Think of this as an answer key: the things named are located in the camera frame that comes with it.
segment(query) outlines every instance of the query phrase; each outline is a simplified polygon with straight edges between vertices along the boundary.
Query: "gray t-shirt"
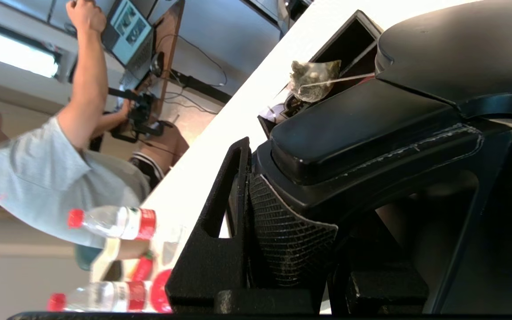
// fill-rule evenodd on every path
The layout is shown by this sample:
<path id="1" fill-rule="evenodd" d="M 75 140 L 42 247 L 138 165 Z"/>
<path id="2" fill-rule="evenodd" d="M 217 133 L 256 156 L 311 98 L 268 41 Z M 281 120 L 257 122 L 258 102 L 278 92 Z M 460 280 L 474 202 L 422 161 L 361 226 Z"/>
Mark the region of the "gray t-shirt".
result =
<path id="1" fill-rule="evenodd" d="M 40 129 L 0 144 L 0 205 L 25 223 L 66 241 L 101 248 L 104 239 L 69 229 L 73 208 L 139 206 L 150 192 L 144 174 L 127 161 L 80 155 L 55 117 Z"/>

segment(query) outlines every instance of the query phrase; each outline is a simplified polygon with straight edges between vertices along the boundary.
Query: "black shorts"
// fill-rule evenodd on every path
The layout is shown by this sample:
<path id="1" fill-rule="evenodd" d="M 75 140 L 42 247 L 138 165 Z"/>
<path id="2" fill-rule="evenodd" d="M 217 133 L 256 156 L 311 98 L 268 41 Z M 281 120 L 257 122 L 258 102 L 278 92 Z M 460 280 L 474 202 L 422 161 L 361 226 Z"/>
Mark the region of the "black shorts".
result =
<path id="1" fill-rule="evenodd" d="M 151 191 L 163 180 L 165 175 L 161 168 L 148 156 L 140 152 L 134 152 L 130 163 L 136 166 L 149 180 Z"/>

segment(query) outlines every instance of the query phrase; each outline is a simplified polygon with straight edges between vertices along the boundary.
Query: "plastic bag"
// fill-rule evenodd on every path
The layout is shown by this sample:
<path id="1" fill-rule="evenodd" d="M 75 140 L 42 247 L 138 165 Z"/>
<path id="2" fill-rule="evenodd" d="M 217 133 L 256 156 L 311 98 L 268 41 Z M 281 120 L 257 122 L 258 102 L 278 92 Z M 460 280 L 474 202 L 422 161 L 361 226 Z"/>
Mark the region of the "plastic bag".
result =
<path id="1" fill-rule="evenodd" d="M 319 101 L 333 89 L 330 81 L 339 77 L 340 67 L 340 60 L 325 63 L 293 61 L 291 91 L 301 101 Z"/>

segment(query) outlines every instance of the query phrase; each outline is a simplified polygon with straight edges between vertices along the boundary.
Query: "person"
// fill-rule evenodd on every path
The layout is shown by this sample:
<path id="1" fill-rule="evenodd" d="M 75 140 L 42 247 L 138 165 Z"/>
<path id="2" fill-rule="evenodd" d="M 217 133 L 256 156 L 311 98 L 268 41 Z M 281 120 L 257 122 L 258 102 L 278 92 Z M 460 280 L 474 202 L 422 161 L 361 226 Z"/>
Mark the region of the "person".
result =
<path id="1" fill-rule="evenodd" d="M 139 206 L 188 145 L 173 126 L 148 138 L 129 162 L 85 150 L 93 136 L 126 121 L 132 105 L 125 101 L 119 112 L 102 115 L 108 95 L 102 10 L 94 1 L 78 0 L 67 4 L 67 13 L 79 42 L 71 100 L 41 128 L 12 139 L 2 131 L 0 114 L 0 205 L 50 235 L 101 248 L 104 239 L 68 228 L 69 211 Z"/>

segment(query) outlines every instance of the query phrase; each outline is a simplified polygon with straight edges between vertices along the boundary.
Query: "laptop screen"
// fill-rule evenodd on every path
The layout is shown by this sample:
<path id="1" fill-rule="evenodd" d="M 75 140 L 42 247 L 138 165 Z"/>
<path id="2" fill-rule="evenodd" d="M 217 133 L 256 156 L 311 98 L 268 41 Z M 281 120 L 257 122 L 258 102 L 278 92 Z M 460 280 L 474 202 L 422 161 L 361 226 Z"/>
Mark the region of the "laptop screen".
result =
<path id="1" fill-rule="evenodd" d="M 126 67 L 146 36 L 151 25 L 130 0 L 119 0 L 110 10 L 102 43 Z"/>

